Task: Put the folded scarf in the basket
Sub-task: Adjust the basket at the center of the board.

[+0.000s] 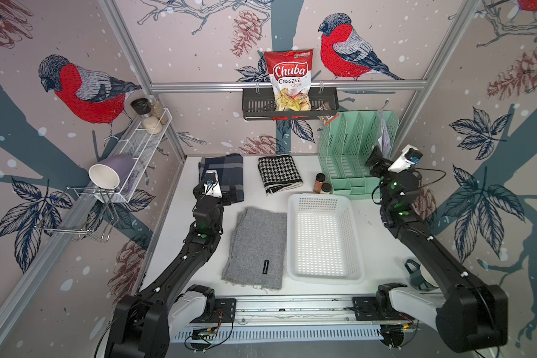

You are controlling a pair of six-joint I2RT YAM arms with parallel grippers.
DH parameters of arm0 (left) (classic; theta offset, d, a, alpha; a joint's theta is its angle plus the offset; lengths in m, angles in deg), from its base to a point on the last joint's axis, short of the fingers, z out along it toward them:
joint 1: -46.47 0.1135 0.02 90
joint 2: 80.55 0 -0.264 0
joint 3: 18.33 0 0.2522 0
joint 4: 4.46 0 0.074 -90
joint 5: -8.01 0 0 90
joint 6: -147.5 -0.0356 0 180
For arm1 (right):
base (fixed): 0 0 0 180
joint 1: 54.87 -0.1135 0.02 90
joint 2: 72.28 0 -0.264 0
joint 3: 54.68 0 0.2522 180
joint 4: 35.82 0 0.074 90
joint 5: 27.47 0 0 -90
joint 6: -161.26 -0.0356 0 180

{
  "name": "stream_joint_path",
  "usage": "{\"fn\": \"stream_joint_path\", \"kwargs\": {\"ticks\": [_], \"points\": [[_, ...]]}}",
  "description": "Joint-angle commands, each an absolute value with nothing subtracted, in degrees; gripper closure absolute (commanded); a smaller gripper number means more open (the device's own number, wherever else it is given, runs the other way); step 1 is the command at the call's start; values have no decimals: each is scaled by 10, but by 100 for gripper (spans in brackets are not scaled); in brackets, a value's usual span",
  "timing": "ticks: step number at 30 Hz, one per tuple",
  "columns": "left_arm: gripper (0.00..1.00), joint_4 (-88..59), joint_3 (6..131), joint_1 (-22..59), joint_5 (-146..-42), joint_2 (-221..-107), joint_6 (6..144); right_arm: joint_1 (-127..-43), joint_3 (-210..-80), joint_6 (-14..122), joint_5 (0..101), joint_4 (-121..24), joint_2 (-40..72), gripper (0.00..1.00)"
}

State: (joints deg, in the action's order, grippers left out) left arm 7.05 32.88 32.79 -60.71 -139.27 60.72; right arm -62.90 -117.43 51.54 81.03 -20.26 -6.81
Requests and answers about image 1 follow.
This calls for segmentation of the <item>navy plaid scarf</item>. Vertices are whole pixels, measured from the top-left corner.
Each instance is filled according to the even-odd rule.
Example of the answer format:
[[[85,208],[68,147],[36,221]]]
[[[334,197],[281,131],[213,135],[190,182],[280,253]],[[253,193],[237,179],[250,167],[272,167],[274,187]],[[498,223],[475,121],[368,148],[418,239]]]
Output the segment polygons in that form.
[[[198,164],[200,179],[206,171],[216,171],[224,205],[244,201],[243,156],[230,154],[217,158],[201,158]]]

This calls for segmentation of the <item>houndstooth scarf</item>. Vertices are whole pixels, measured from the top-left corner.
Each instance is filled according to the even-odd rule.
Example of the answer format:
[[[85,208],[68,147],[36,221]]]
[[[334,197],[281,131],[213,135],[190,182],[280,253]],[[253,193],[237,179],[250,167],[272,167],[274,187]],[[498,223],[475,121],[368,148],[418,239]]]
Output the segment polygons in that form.
[[[304,185],[291,155],[260,158],[257,167],[267,195]]]

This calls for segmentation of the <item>grey scarf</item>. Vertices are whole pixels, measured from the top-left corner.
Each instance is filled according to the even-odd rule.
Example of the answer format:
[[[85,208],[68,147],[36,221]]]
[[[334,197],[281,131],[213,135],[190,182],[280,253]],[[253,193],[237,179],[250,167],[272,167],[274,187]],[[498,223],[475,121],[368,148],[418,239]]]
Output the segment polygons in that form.
[[[286,252],[287,214],[246,207],[237,214],[222,280],[280,290]]]

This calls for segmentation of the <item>white plastic basket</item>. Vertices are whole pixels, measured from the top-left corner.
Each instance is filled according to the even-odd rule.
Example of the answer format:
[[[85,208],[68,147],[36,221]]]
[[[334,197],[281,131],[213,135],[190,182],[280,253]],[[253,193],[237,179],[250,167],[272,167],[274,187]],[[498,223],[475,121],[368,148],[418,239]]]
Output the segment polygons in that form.
[[[336,195],[294,194],[288,199],[286,270],[293,280],[357,285],[365,268],[352,205]]]

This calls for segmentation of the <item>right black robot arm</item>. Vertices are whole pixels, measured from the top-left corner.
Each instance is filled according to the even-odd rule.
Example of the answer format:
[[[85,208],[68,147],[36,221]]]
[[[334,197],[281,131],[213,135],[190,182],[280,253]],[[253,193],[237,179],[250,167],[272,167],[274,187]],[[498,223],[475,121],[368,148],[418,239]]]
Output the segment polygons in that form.
[[[438,288],[422,292],[404,284],[380,285],[378,310],[418,319],[437,331],[456,353],[499,348],[508,341],[507,294],[470,273],[414,211],[422,178],[414,166],[421,157],[417,148],[407,146],[392,162],[375,146],[365,162],[370,174],[380,180],[377,191],[383,226],[410,249]]]

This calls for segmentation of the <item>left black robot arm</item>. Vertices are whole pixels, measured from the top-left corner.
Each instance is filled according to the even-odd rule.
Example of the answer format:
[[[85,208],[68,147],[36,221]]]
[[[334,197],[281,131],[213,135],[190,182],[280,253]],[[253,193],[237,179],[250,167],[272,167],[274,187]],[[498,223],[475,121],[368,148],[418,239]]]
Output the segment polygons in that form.
[[[175,335],[193,320],[212,315],[213,289],[188,283],[213,256],[223,233],[224,206],[216,171],[207,171],[193,193],[194,221],[179,254],[144,290],[118,302],[105,357],[164,357]]]

